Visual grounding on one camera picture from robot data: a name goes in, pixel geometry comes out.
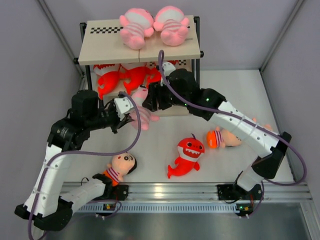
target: orange doll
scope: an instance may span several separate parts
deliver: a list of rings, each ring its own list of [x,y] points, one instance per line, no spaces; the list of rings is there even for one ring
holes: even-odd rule
[[[130,174],[136,169],[137,160],[130,153],[125,152],[114,156],[112,163],[108,163],[107,167],[103,174],[112,180],[112,186],[115,187],[119,182],[124,181],[124,175]]]

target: wooden shelf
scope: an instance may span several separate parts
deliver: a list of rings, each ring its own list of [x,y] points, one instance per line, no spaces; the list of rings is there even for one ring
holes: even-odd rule
[[[167,46],[160,39],[160,33],[155,32],[145,38],[141,50],[132,50],[123,44],[118,19],[88,21],[78,62],[80,65],[153,62],[158,60],[160,50],[164,50],[164,60],[199,59],[194,16],[187,17],[190,20],[189,33],[183,44]]]
[[[158,63],[157,62],[148,62],[147,66],[152,68],[155,67]],[[188,71],[191,71],[191,60],[179,60],[178,64],[175,66],[177,69],[187,69]],[[92,73],[91,74],[91,80],[93,83],[94,90],[98,91],[98,79],[97,75]],[[129,81],[128,79],[120,80],[117,87],[108,95],[105,95],[103,98],[103,101],[106,103],[111,98],[115,98],[118,96],[119,92],[126,92],[126,89],[123,85],[123,82]],[[173,106],[166,110],[160,110],[155,112],[156,115],[164,117],[164,116],[186,116],[189,114],[188,110],[185,107],[180,106]]]

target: checkerboard strip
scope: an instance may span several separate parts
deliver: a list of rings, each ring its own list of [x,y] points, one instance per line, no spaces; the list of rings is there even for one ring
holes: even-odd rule
[[[91,34],[116,34],[123,26],[109,26],[109,27],[92,27],[90,33]]]
[[[178,64],[179,66],[187,65],[187,60],[179,60]]]
[[[155,67],[155,66],[156,66],[156,64],[155,64],[155,62],[154,62],[154,61],[150,61],[150,62],[148,63],[148,66],[149,66],[149,67]]]

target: doll face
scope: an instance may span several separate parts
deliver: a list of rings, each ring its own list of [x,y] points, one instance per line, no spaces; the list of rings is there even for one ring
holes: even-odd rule
[[[239,146],[242,143],[242,141],[238,137],[236,137],[234,134],[232,134],[231,132],[225,129],[221,131],[221,135],[223,137],[223,141],[225,142],[226,146],[235,147],[235,146]]]
[[[119,174],[126,175],[134,167],[136,159],[130,153],[125,152],[112,158],[112,167]]]

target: gray wall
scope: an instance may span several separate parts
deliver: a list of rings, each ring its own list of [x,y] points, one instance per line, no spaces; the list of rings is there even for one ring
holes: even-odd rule
[[[1,1],[0,23],[0,239],[25,240],[15,207],[31,193],[79,76],[35,0]]]
[[[152,14],[175,4],[200,16],[201,66],[257,69],[293,9],[296,0],[46,0],[76,56],[81,49],[79,23],[117,19],[129,8]]]
[[[320,1],[307,0],[263,77],[280,128],[304,156],[307,182],[320,212]],[[294,167],[301,168],[298,159]]]

